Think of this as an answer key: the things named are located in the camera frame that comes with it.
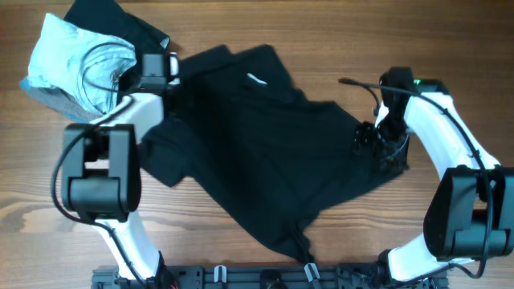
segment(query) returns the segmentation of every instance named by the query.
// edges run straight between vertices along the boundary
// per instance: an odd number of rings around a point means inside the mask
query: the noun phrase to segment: black cable
[[[377,94],[373,90],[371,90],[371,88],[368,88],[366,86],[361,86],[361,87],[364,88],[365,90],[367,90],[369,93],[371,93],[371,95],[375,99],[376,104],[375,104],[375,108],[373,109],[373,115],[378,116],[378,110],[380,109],[380,101],[378,100]]]
[[[486,194],[487,194],[487,223],[486,223],[485,235],[483,236],[483,248],[482,248],[482,256],[480,258],[480,263],[479,263],[479,269],[477,270],[477,272],[475,274],[473,274],[466,267],[464,267],[464,266],[462,266],[460,264],[449,263],[446,267],[441,268],[439,270],[436,270],[435,272],[432,272],[430,274],[422,275],[422,276],[416,278],[416,280],[409,281],[409,283],[417,282],[417,281],[419,281],[421,279],[425,279],[425,278],[431,277],[433,275],[436,275],[436,274],[440,273],[440,271],[446,271],[446,270],[449,270],[451,268],[458,268],[461,271],[463,271],[467,276],[469,276],[470,278],[473,278],[473,279],[479,279],[480,277],[482,277],[482,275],[483,275],[483,273],[485,271],[485,266],[486,266],[487,259],[488,259],[488,256],[489,256],[489,239],[491,237],[492,219],[493,219],[492,191],[491,191],[491,186],[490,186],[490,183],[489,183],[489,176],[487,175],[487,171],[485,169],[485,166],[483,165],[482,159],[480,159],[479,151],[475,148],[475,146],[471,142],[469,136],[464,131],[463,127],[448,112],[447,108],[443,108],[441,105],[439,105],[435,101],[431,100],[430,98],[427,98],[427,97],[423,96],[420,93],[411,92],[411,91],[408,91],[406,89],[401,89],[401,88],[388,87],[388,86],[384,86],[384,85],[380,85],[380,84],[361,83],[361,82],[358,82],[356,80],[347,79],[347,78],[339,79],[339,82],[342,83],[342,84],[356,85],[356,86],[360,86],[360,87],[367,88],[367,89],[370,89],[370,88],[383,89],[383,90],[387,90],[387,91],[391,91],[391,92],[406,93],[409,96],[419,97],[420,99],[425,100],[429,104],[432,104],[433,106],[435,106],[439,111],[441,111],[441,113],[443,115],[445,115],[453,123],[453,125],[457,128],[459,133],[463,136],[464,141],[466,141],[467,146],[471,150],[471,155],[473,156],[473,158],[475,159],[476,163],[480,167],[480,174],[482,175],[483,183],[485,185],[485,190],[486,190]]]
[[[80,73],[82,72],[82,70],[84,69],[84,61],[85,59],[87,58],[88,55],[91,54],[91,52],[93,52],[95,49],[97,49],[98,47],[102,47],[102,46],[106,46],[106,45],[117,45],[117,46],[121,46],[121,47],[127,47],[127,48],[130,48],[130,49],[133,49],[129,46],[126,46],[124,44],[121,44],[121,43],[101,43],[99,45],[96,45],[94,46],[93,48],[91,48],[85,55],[84,57],[82,58],[82,62],[80,64]],[[54,205],[55,207],[57,208],[57,210],[65,217],[65,218],[68,218],[70,220],[72,220],[73,222],[78,222],[80,224],[84,224],[84,225],[90,225],[90,226],[96,226],[96,227],[99,227],[99,228],[102,228],[104,230],[106,230],[109,234],[109,237],[114,241],[114,244],[116,246],[116,248],[118,249],[118,251],[120,252],[120,256],[121,258],[123,259],[123,261],[125,262],[125,264],[127,265],[127,268],[130,270],[130,273],[134,276],[134,278],[136,278],[137,282],[144,288],[149,288],[148,287],[148,284],[146,282],[144,282],[142,280],[142,278],[138,275],[138,273],[136,272],[136,270],[134,269],[133,267],[133,264],[132,262],[130,262],[129,260],[129,257],[127,256],[126,252],[124,251],[123,249],[123,246],[121,245],[120,243],[120,240],[118,239],[118,237],[116,236],[116,232],[114,229],[112,228],[109,228],[108,226],[104,225],[104,224],[100,224],[100,223],[97,223],[97,222],[90,222],[90,221],[85,221],[85,220],[82,220],[80,218],[77,218],[77,217],[74,217],[72,216],[71,214],[69,214],[59,203],[59,200],[57,199],[57,190],[56,190],[56,182],[57,182],[57,175],[59,173],[59,169],[60,167],[63,165],[63,162],[64,160],[66,159],[66,156],[69,154],[69,152],[73,149],[73,147],[76,145],[76,143],[82,139],[83,137],[85,137],[87,134],[91,133],[92,131],[94,131],[95,129],[97,129],[98,127],[100,127],[102,124],[105,124],[113,119],[115,119],[117,116],[119,116],[121,113],[123,113],[124,111],[126,111],[133,103],[134,103],[134,99],[130,96],[130,93],[131,92],[122,92],[122,91],[117,91],[117,90],[113,90],[113,89],[110,89],[110,88],[102,88],[101,86],[98,86],[94,83],[92,83],[91,81],[89,81],[89,79],[86,77],[86,73],[84,72],[83,73],[83,80],[85,80],[88,84],[92,85],[93,87],[95,88],[98,88],[98,89],[103,89],[105,91],[109,91],[109,92],[116,92],[116,93],[119,93],[121,95],[124,95],[124,96],[129,96],[130,97],[130,101],[123,107],[121,108],[118,112],[115,112],[113,113],[112,115],[110,115],[109,117],[105,118],[104,120],[101,120],[100,122],[96,123],[96,124],[93,124],[92,126],[90,126],[88,129],[85,129],[84,131],[82,131],[78,136],[76,136],[64,149],[63,149],[63,152],[61,153],[59,159],[57,160],[57,163],[55,164],[55,167],[54,167],[54,170],[52,172],[52,175],[51,175],[51,183],[50,183],[50,190],[51,190],[51,198],[52,198],[52,201],[54,202]]]
[[[409,142],[409,135],[407,135],[407,136],[406,136],[405,140],[403,141],[402,146],[401,146],[399,149],[397,149],[397,150],[396,150],[396,152],[391,153],[389,156],[385,156],[385,157],[383,157],[383,158],[381,159],[381,161],[386,160],[386,159],[388,159],[388,158],[390,158],[390,157],[394,157],[394,156],[396,156],[397,154],[399,154],[399,153],[402,151],[402,149],[403,149],[403,148],[405,148],[405,146],[407,145],[407,142]]]

